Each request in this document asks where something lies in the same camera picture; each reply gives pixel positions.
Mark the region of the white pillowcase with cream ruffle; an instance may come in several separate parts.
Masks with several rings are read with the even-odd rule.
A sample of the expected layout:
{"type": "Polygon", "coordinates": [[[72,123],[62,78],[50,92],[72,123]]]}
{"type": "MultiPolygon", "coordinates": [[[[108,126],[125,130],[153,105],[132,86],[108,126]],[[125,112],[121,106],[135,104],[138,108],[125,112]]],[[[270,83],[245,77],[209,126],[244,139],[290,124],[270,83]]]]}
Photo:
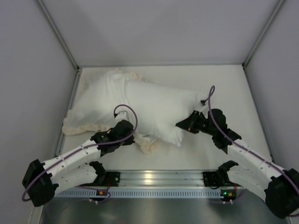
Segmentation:
{"type": "Polygon", "coordinates": [[[67,112],[62,132],[72,136],[88,131],[107,131],[116,123],[114,110],[126,111],[129,121],[138,121],[137,109],[129,104],[126,95],[127,82],[131,80],[147,82],[136,73],[120,69],[105,69],[83,75],[79,96],[73,108],[67,112]]]}

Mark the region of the white pillow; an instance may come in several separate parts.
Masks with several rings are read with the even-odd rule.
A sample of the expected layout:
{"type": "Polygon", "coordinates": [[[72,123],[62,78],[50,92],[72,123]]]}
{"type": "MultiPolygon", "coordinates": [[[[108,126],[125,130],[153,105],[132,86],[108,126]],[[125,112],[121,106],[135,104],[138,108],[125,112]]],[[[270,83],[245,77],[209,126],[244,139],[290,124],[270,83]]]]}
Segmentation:
{"type": "Polygon", "coordinates": [[[201,108],[206,94],[199,90],[178,89],[130,80],[126,82],[128,105],[138,118],[137,132],[180,147],[183,130],[176,127],[192,112],[201,108]]]}

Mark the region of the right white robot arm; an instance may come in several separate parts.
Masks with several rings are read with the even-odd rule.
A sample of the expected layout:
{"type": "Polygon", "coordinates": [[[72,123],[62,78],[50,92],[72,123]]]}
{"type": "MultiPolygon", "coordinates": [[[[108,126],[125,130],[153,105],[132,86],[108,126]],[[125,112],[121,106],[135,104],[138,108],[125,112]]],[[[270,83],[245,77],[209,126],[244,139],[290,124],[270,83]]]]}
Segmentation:
{"type": "Polygon", "coordinates": [[[261,198],[278,218],[297,217],[299,209],[299,173],[286,170],[258,155],[228,128],[222,110],[212,109],[207,116],[194,111],[176,124],[193,134],[211,135],[215,146],[228,155],[229,161],[217,169],[221,183],[235,183],[261,198]]]}

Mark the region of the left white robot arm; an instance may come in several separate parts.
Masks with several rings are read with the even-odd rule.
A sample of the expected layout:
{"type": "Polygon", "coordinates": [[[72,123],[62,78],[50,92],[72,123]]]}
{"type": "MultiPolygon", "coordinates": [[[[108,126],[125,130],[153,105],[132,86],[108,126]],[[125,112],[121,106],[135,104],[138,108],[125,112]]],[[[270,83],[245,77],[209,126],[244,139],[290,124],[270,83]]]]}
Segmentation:
{"type": "Polygon", "coordinates": [[[32,161],[22,180],[25,188],[22,201],[31,201],[39,207],[73,187],[101,186],[107,180],[107,173],[97,160],[121,146],[133,144],[136,129],[136,125],[123,119],[65,154],[46,161],[32,161]]]}

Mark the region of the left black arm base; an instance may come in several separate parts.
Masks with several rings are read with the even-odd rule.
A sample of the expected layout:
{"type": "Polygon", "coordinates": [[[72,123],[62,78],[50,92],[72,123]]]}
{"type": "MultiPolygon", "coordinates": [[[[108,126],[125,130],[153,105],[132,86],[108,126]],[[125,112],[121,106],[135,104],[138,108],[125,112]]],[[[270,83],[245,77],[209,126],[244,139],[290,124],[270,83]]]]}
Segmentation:
{"type": "Polygon", "coordinates": [[[118,187],[120,183],[120,172],[106,172],[105,177],[95,180],[92,183],[82,184],[84,187],[118,187]]]}

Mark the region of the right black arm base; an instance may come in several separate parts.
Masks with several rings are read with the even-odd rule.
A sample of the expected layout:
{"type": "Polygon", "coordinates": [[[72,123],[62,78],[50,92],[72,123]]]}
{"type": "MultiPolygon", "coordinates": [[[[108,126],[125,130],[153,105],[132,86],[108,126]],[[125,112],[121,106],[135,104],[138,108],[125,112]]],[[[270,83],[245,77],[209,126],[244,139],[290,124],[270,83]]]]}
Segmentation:
{"type": "Polygon", "coordinates": [[[219,187],[232,187],[234,183],[232,183],[227,173],[223,173],[220,171],[206,171],[203,172],[203,182],[205,187],[209,187],[212,189],[217,189],[219,187]]]}

